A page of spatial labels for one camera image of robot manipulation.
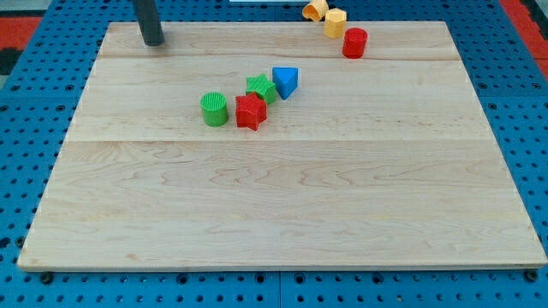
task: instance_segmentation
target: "blue pegboard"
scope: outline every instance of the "blue pegboard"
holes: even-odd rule
[[[301,21],[301,6],[157,0],[163,21]],[[446,21],[548,249],[548,85],[497,1],[331,0],[353,21]],[[548,306],[548,271],[28,274],[15,266],[110,21],[129,0],[54,0],[0,91],[0,306]]]

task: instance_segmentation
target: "yellow hexagonal block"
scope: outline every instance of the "yellow hexagonal block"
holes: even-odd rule
[[[324,35],[336,39],[344,35],[346,12],[342,9],[330,9],[325,13]]]

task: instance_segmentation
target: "green block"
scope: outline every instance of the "green block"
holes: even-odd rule
[[[219,127],[229,120],[226,97],[218,92],[209,92],[200,100],[205,124]]]
[[[257,93],[267,104],[276,101],[276,84],[266,78],[265,74],[257,77],[247,77],[246,94]]]

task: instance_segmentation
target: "blue block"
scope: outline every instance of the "blue block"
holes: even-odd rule
[[[272,81],[282,99],[287,99],[297,88],[299,80],[298,68],[272,68]]]

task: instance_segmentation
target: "black cylinder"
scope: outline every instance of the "black cylinder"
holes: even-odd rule
[[[164,32],[154,0],[132,0],[145,44],[158,46],[164,42]]]

